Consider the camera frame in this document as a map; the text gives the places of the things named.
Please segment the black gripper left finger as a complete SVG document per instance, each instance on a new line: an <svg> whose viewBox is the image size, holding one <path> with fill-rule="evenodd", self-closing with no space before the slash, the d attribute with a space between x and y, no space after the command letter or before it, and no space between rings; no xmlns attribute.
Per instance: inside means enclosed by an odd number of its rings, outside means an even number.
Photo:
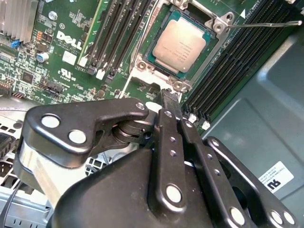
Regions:
<svg viewBox="0 0 304 228"><path fill-rule="evenodd" d="M54 208L68 188L86 177L88 158L145 145L160 109L182 118L178 95L169 89L146 103L130 97L32 107L25 114L14 171Z"/></svg>

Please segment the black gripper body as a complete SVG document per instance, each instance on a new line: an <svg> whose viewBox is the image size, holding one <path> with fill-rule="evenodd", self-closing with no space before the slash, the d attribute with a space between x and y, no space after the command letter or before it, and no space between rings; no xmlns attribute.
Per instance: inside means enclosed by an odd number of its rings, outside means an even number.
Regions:
<svg viewBox="0 0 304 228"><path fill-rule="evenodd" d="M211 228L210 210L196 170L184 165L187 208L174 221L148 204L155 152L136 150L71 186L51 218L53 228Z"/></svg>

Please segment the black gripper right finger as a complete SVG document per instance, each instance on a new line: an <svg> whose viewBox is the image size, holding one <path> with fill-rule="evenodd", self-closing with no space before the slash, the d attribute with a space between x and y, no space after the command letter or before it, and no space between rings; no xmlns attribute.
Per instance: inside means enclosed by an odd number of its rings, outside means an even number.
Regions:
<svg viewBox="0 0 304 228"><path fill-rule="evenodd" d="M175 228L298 228L291 211L217 138L201 139L182 116L177 94L172 110L179 120L189 206Z"/></svg>

